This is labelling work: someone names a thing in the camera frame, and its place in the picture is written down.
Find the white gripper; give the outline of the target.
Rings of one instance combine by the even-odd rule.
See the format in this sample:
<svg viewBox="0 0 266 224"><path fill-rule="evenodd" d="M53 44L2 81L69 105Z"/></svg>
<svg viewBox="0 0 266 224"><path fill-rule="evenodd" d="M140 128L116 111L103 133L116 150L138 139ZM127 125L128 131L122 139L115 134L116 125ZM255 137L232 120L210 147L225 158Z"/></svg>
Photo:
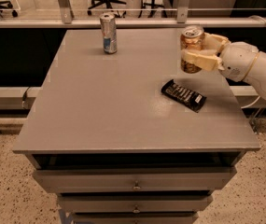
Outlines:
<svg viewBox="0 0 266 224"><path fill-rule="evenodd" d="M258 53L253 45L231 43L226 36L205 33L201 50L181 50L181 67L185 72L222 70L222 76L239 82L245 78Z"/></svg>

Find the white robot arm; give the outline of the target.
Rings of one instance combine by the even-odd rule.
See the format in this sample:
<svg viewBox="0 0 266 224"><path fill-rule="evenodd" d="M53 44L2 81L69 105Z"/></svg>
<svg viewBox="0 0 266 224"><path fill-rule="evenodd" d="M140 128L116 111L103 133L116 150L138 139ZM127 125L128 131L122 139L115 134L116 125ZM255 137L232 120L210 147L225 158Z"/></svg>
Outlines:
<svg viewBox="0 0 266 224"><path fill-rule="evenodd" d="M218 70L227 79L251 85L266 100L266 53L246 42L230 42L222 35L182 33L181 58L205 71Z"/></svg>

